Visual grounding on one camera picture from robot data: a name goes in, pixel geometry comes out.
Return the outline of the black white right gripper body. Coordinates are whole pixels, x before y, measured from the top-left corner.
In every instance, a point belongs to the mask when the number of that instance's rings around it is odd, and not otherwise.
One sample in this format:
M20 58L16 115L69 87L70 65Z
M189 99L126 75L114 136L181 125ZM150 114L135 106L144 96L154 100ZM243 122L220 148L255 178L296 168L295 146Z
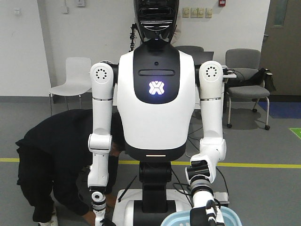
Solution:
M218 211L213 200L208 200L206 206L190 210L191 226L224 226L223 217L218 219Z

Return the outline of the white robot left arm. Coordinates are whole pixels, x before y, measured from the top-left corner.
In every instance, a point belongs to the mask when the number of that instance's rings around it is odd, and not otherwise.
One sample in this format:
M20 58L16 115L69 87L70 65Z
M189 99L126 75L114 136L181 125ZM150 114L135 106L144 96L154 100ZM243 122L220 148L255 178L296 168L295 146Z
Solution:
M113 103L112 67L105 62L96 63L90 70L92 84L93 130L88 138L88 148L93 161L87 178L91 192L95 225L104 223L106 198L104 190L108 183L108 158L112 146L111 115Z

